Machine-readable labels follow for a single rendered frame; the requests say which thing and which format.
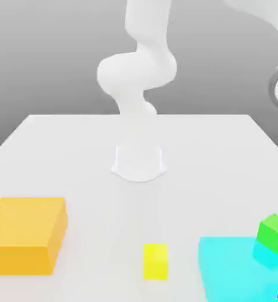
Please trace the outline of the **large orange box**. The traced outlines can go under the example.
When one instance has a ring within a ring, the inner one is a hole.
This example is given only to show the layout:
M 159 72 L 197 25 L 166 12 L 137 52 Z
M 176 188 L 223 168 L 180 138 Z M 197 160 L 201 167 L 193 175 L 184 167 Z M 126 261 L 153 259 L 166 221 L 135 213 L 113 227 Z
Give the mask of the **large orange box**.
M 0 275 L 51 275 L 67 228 L 63 197 L 0 199 Z

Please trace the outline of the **large cyan box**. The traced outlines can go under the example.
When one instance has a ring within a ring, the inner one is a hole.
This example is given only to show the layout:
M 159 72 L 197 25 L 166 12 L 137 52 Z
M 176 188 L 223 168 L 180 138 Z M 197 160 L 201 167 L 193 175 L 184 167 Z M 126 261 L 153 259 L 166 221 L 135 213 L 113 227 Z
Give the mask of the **large cyan box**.
M 201 237 L 198 264 L 207 302 L 278 302 L 278 254 L 255 237 Z

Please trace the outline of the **small green cube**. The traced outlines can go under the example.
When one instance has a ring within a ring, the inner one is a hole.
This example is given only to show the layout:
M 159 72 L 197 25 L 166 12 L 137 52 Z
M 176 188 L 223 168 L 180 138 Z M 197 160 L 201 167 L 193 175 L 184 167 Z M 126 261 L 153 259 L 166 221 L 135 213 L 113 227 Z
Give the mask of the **small green cube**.
M 271 214 L 260 222 L 257 240 L 278 254 L 278 214 Z

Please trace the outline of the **small yellow cube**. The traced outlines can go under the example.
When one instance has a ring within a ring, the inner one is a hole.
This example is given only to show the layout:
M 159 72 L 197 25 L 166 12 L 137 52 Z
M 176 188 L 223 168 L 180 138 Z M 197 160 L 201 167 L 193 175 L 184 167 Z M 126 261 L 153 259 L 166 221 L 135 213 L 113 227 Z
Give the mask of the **small yellow cube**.
M 166 280 L 168 278 L 168 248 L 165 244 L 143 246 L 143 279 Z

